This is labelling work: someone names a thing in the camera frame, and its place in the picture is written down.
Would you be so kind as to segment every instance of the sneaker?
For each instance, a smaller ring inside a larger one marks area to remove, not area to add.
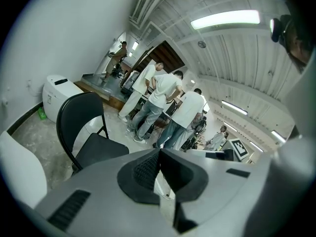
[[[134,137],[133,140],[134,140],[135,142],[137,142],[137,143],[140,143],[140,144],[145,144],[145,143],[146,143],[145,140],[138,140],[138,139],[136,139],[136,137]]]
[[[124,123],[127,123],[126,117],[122,117],[122,116],[118,115],[118,118],[119,118],[120,120],[122,120]]]

